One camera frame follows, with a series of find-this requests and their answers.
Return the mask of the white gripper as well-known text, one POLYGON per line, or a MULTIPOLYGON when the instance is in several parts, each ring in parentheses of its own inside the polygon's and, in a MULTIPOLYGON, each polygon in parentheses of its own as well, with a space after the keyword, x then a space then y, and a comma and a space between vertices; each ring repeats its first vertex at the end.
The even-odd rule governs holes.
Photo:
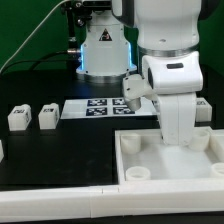
POLYGON ((168 145, 188 145, 193 137, 196 94, 158 94, 139 74, 123 79, 123 97, 132 111, 141 108, 141 97, 155 106, 163 141, 168 145))

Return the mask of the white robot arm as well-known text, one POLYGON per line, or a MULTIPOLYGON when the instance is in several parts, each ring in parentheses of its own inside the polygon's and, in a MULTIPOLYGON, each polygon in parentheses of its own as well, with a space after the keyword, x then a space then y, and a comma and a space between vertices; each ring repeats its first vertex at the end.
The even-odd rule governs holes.
POLYGON ((198 22, 221 0, 81 0, 88 17, 78 73, 93 81, 116 79, 132 111, 143 97, 156 106, 163 140, 187 145, 203 88, 198 22))

